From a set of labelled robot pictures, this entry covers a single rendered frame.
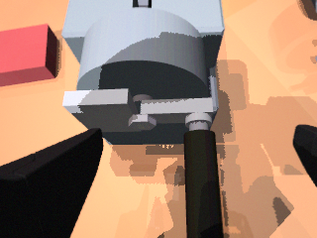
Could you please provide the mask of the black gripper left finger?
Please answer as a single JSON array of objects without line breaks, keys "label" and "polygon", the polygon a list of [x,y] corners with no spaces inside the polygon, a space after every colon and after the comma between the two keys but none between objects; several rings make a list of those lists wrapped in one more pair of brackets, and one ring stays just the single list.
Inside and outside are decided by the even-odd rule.
[{"label": "black gripper left finger", "polygon": [[70,238],[103,148],[92,128],[0,166],[0,238]]}]

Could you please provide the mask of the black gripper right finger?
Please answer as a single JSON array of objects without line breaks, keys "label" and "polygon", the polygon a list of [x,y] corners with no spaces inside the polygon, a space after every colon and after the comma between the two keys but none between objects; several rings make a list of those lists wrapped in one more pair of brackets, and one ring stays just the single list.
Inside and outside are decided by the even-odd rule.
[{"label": "black gripper right finger", "polygon": [[292,146],[304,170],[317,188],[317,127],[296,125]]}]

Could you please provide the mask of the red rectangular block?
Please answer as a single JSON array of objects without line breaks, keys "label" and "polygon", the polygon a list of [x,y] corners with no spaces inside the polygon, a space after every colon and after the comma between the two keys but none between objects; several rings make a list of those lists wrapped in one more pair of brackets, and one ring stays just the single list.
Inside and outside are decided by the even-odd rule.
[{"label": "red rectangular block", "polygon": [[56,44],[49,23],[0,32],[0,87],[55,78]]}]

